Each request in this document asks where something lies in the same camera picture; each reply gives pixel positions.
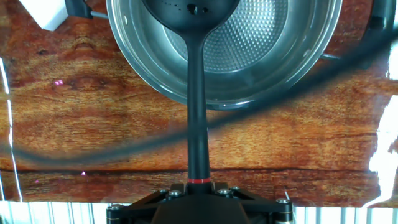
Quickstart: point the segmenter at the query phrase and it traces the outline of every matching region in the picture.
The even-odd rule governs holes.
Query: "screw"
[[[113,204],[111,206],[108,206],[108,210],[120,210],[123,206],[120,204]]]
[[[124,19],[124,24],[125,24],[125,25],[128,25],[128,24],[129,24],[129,21],[127,20],[127,16],[126,16],[126,15],[123,16],[123,19]]]
[[[229,194],[231,191],[228,189],[219,189],[217,190],[217,193],[222,194],[222,195],[227,195]]]
[[[173,196],[173,197],[178,197],[178,196],[180,196],[182,193],[181,193],[181,191],[179,191],[179,190],[172,190],[172,191],[170,191],[169,192],[169,195],[170,196]]]
[[[287,200],[286,198],[278,198],[276,200],[277,203],[289,203],[289,200]]]

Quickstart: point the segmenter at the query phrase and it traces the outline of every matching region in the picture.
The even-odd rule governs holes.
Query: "wood grain surface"
[[[105,1],[88,4],[106,12]],[[360,42],[371,4],[343,1],[327,53],[340,55]],[[70,17],[48,32],[19,1],[0,0],[0,57],[11,87],[15,146],[71,157],[159,136],[186,124],[186,107],[141,80],[119,51],[106,20]],[[269,199],[286,191],[301,206],[359,207],[375,199],[382,190],[377,174],[369,171],[369,160],[377,150],[384,108],[398,94],[398,83],[388,71],[387,58],[380,58],[370,69],[357,70],[322,93],[211,132],[213,179]],[[6,100],[0,98],[4,142],[10,135]],[[209,111],[210,118],[224,114]],[[397,142],[389,153],[395,149]],[[187,152],[185,142],[180,142],[110,164],[57,169],[16,158],[16,167],[17,179],[11,155],[0,157],[6,200],[22,196],[25,202],[128,203],[185,182]],[[376,206],[398,207],[398,200],[393,194]]]

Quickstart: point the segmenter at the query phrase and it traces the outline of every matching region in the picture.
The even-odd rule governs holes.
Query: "stainless steel pot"
[[[79,16],[68,6],[70,1],[68,13]],[[387,29],[387,21],[394,19],[389,9],[393,2],[374,0],[372,26]],[[141,0],[106,3],[116,42],[133,69],[160,93],[187,103],[183,40],[157,22]],[[187,10],[172,0],[164,3]],[[323,55],[341,4],[342,0],[241,0],[234,14],[205,43],[207,108],[247,107],[273,88],[294,85]],[[82,12],[84,17],[98,15],[88,7]],[[369,26],[369,33],[377,34],[377,26]]]

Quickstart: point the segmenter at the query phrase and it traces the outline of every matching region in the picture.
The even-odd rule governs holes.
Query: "ladle handle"
[[[188,48],[188,182],[210,181],[203,43]]]

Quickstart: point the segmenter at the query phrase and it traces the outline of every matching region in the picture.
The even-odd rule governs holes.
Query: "bolt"
[[[181,193],[181,191],[179,191],[179,190],[172,190],[172,191],[170,191],[169,192],[169,195],[170,196],[173,196],[173,197],[178,197],[178,196],[180,196],[182,193]]]
[[[229,194],[230,192],[231,192],[231,191],[228,190],[228,189],[219,189],[219,190],[217,191],[217,193],[222,194],[222,195],[227,195],[227,194]]]
[[[108,210],[120,210],[123,206],[120,204],[113,204],[111,206],[108,206]]]
[[[278,198],[276,200],[277,203],[289,203],[289,200],[287,200],[286,198]]]

